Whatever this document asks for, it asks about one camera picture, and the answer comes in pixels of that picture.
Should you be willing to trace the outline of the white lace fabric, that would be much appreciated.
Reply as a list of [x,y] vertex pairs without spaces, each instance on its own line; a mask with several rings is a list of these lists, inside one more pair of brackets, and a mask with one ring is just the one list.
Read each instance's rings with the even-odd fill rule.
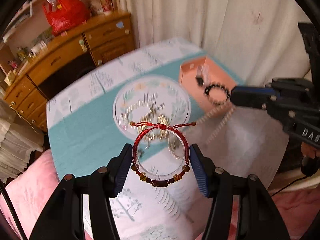
[[1,181],[24,172],[31,152],[43,151],[44,134],[20,118],[1,100]]

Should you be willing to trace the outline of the red plastic bag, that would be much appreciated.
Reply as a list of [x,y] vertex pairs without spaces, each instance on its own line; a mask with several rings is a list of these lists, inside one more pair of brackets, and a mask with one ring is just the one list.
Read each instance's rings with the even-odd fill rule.
[[43,3],[42,8],[54,36],[83,24],[91,17],[90,10],[81,0],[57,0],[55,10],[51,3]]

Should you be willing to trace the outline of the red white paper cup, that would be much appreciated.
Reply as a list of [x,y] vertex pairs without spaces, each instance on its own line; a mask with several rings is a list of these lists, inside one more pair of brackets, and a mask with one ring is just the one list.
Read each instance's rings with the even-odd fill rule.
[[100,0],[101,7],[105,15],[109,15],[113,11],[112,0]]

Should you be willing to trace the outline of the wooden desk with drawers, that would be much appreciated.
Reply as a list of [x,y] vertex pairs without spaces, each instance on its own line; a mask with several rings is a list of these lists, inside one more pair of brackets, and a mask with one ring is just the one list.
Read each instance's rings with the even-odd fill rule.
[[43,131],[45,104],[95,68],[135,49],[131,14],[99,15],[59,35],[31,60],[7,89],[4,101]]

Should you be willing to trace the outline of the pink jewelry box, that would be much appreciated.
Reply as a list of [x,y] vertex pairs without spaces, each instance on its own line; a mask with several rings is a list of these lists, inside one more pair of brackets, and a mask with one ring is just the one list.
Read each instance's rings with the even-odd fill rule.
[[237,82],[208,56],[184,61],[179,83],[204,113],[215,116],[232,109],[229,97]]

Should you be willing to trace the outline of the pink bed blanket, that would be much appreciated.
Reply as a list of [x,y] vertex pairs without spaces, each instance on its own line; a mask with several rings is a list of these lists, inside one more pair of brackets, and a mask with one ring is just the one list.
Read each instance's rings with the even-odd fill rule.
[[5,188],[27,237],[59,182],[48,149]]

